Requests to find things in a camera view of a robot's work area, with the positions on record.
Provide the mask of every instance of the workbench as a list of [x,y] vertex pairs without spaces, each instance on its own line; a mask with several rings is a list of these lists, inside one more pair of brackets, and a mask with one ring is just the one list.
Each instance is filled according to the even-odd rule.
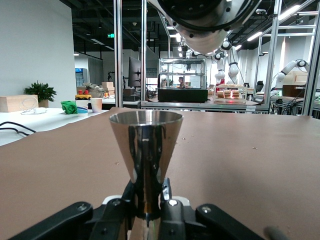
[[[0,146],[0,239],[79,201],[95,208],[129,181],[110,111]],[[172,194],[212,203],[263,236],[320,236],[320,121],[308,116],[185,112],[168,167]]]

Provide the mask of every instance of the white wall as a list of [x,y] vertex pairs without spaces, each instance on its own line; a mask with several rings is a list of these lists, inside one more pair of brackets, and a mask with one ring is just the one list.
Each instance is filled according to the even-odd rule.
[[59,0],[0,1],[0,96],[36,81],[54,87],[50,107],[76,92],[71,9]]

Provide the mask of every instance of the stainless steel cone cup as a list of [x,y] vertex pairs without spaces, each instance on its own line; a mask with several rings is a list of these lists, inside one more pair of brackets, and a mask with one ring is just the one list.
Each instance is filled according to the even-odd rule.
[[137,216],[160,217],[159,194],[183,121],[181,114],[144,110],[114,114],[111,126],[138,200]]

